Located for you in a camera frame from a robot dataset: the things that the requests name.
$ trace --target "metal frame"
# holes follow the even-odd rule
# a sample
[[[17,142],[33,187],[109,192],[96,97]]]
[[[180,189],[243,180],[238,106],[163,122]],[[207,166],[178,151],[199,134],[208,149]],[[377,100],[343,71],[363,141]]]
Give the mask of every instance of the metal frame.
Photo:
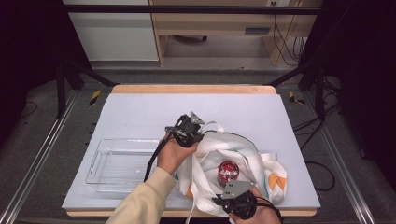
[[[55,141],[58,138],[58,135],[61,132],[62,127],[64,126],[77,97],[78,91],[71,91],[67,101],[67,108],[65,109],[63,115],[55,120],[55,123],[49,131],[46,140],[38,150],[35,160],[32,162],[28,172],[12,197],[11,202],[8,204],[6,210],[4,210],[4,212],[1,214],[1,224],[13,223],[17,218],[17,215],[20,212],[23,203],[29,195],[35,181],[37,180],[38,175],[40,174],[40,171],[44,166],[44,163],[46,162],[47,157],[50,154],[52,147],[55,144]]]
[[[199,14],[266,14],[321,15],[341,12],[320,7],[228,7],[228,6],[131,6],[131,5],[63,5],[42,6],[45,10],[77,13],[199,13]]]
[[[311,109],[312,114],[317,116],[316,109],[314,107],[314,100],[312,99],[311,94],[307,92],[303,92],[304,98]],[[332,136],[329,133],[329,130],[326,128],[326,125],[320,129],[323,142],[326,145],[326,149],[329,153],[330,159],[332,160],[332,164],[334,165],[334,169],[337,172],[341,184],[346,191],[346,195],[349,198],[350,203],[352,204],[353,209],[355,210],[356,216],[359,219],[360,223],[364,224],[374,224],[375,220],[368,207],[366,201],[364,201],[363,196],[361,195],[361,191],[359,190],[355,180],[353,179],[352,174],[349,172],[346,163],[342,159],[340,153],[338,152],[337,146],[332,140]]]

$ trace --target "transparent tray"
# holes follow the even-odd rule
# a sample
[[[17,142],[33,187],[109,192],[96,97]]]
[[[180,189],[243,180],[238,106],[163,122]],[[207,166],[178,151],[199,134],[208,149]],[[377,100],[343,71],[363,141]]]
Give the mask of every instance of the transparent tray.
[[[100,142],[86,182],[100,192],[131,192],[143,182],[159,140],[104,139]]]

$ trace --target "cable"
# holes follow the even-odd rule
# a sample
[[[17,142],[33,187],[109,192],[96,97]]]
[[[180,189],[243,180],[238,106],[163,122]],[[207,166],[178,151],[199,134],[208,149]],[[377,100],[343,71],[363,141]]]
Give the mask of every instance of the cable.
[[[299,47],[299,51],[300,51],[300,52],[299,52],[299,54],[297,54],[297,53],[295,52],[297,39],[299,39],[299,42],[300,42],[300,47]],[[303,55],[304,40],[305,40],[305,37],[298,37],[298,36],[294,37],[293,55],[294,55],[294,58],[295,58],[296,60],[298,60],[298,62],[301,60],[301,56]]]
[[[146,180],[149,178],[149,172],[151,171],[152,163],[154,163],[154,161],[157,158],[157,156],[160,153],[160,151],[163,149],[163,147],[166,145],[166,143],[168,143],[168,141],[171,139],[171,136],[172,136],[172,134],[169,133],[166,136],[166,138],[163,139],[160,142],[160,144],[157,146],[157,148],[155,149],[154,153],[152,154],[151,158],[149,159],[148,168],[146,170],[146,175],[145,175],[144,182],[146,182]]]
[[[297,133],[297,134],[295,134],[296,136],[301,136],[301,135],[309,135],[309,134],[312,134],[312,133]]]
[[[333,189],[335,187],[335,176],[334,176],[332,171],[327,166],[325,166],[322,163],[319,163],[317,161],[306,161],[305,164],[315,164],[315,165],[321,166],[332,176],[332,183],[331,183],[331,185],[328,188],[316,188],[316,187],[314,187],[315,190],[329,191],[329,190],[331,190],[331,189]]]
[[[283,61],[285,62],[285,64],[287,64],[287,65],[292,65],[292,66],[295,66],[295,65],[298,65],[298,64],[293,64],[293,63],[288,63],[287,61],[286,61],[286,59],[285,59],[285,56],[283,56],[283,53],[282,53],[282,51],[280,50],[280,48],[279,48],[279,46],[277,45],[277,43],[276,43],[276,39],[275,39],[275,31],[277,30],[276,28],[277,28],[277,23],[276,23],[276,15],[274,15],[274,20],[275,20],[275,23],[274,23],[274,32],[273,32],[273,39],[274,39],[274,43],[275,43],[275,46],[276,46],[276,48],[277,48],[277,50],[279,50],[279,53],[280,53],[280,56],[282,57],[282,59],[283,59]]]
[[[279,53],[280,53],[280,55],[282,56],[282,59],[283,59],[283,61],[285,62],[285,64],[287,64],[287,65],[298,65],[298,64],[291,64],[291,63],[286,62],[286,59],[285,59],[285,57],[284,57],[282,51],[280,50],[279,46],[278,46],[277,43],[276,43],[276,37],[275,37],[275,32],[276,32],[276,31],[279,33],[279,36],[280,36],[280,38],[282,39],[283,44],[284,44],[286,50],[288,51],[289,56],[290,56],[295,62],[299,62],[300,60],[299,60],[298,58],[295,57],[295,54],[294,54],[294,56],[291,55],[290,50],[289,50],[289,48],[288,48],[288,45],[287,45],[287,43],[286,43],[286,40],[285,40],[285,38],[283,37],[283,35],[280,33],[279,27],[277,26],[277,19],[276,19],[276,14],[275,14],[275,15],[274,15],[274,35],[273,35],[273,39],[274,39],[274,43],[275,43],[275,45],[276,45],[276,48],[279,50]]]
[[[272,205],[272,203],[270,203],[268,200],[264,199],[265,201],[267,201],[268,203],[240,203],[240,204],[233,204],[233,208],[239,208],[239,207],[248,207],[248,206],[260,206],[260,207],[268,207],[271,208],[277,215],[277,218],[279,218],[280,223],[283,223],[283,217],[280,214],[279,209],[277,209],[275,206]]]
[[[27,101],[26,104],[33,104],[33,105],[35,105],[35,108],[31,112],[29,112],[27,115],[20,116],[20,119],[24,119],[28,116],[31,116],[37,110],[37,104],[35,102]]]
[[[334,111],[339,110],[341,108],[340,104],[335,104],[332,106],[332,110],[326,112],[327,116],[330,116]]]
[[[303,145],[300,147],[300,150],[303,150],[303,148],[308,144],[308,142],[314,137],[315,133],[323,126],[324,121],[322,120],[318,127],[311,133],[311,135],[306,139],[306,141],[303,143]]]
[[[335,105],[332,105],[327,110],[325,110],[325,115],[329,116],[335,109],[338,109],[339,107],[340,107],[340,104],[338,104],[338,103],[335,104]],[[293,127],[293,131],[294,132],[300,131],[301,129],[309,126],[310,124],[312,124],[313,122],[315,122],[318,119],[319,119],[319,117],[316,117],[314,119],[311,119],[309,121],[306,121],[306,122],[303,122],[303,123],[301,123],[299,125],[296,125],[296,126]]]

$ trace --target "human arm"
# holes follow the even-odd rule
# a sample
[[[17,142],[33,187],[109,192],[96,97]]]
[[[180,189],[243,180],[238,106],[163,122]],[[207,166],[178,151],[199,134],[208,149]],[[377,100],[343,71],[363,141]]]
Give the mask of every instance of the human arm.
[[[158,155],[157,168],[119,204],[107,224],[159,223],[166,198],[176,184],[171,174],[196,149],[197,144],[185,148],[170,139]]]
[[[254,196],[257,197],[257,203],[265,203],[269,204],[267,201],[261,199],[262,195],[260,194],[257,188],[253,188],[250,190]],[[243,220],[240,217],[236,216],[233,213],[229,214],[230,218],[235,222],[235,224],[280,224],[279,217],[276,212],[265,206],[257,206],[256,213],[253,217],[247,220]]]

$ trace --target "human hand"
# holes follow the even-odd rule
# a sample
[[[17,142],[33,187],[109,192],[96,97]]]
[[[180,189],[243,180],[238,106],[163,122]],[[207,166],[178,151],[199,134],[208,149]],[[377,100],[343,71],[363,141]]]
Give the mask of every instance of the human hand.
[[[260,199],[262,198],[262,194],[257,188],[253,188],[250,190],[254,196],[259,197],[257,199],[257,203],[267,203],[267,201]],[[280,220],[276,215],[276,212],[269,207],[257,206],[256,213],[250,219],[244,220],[234,213],[228,214],[230,218],[235,222],[235,224],[280,224]]]
[[[174,138],[171,138],[158,154],[157,167],[171,175],[190,154],[196,152],[197,147],[198,143],[194,143],[191,147],[181,147]]]

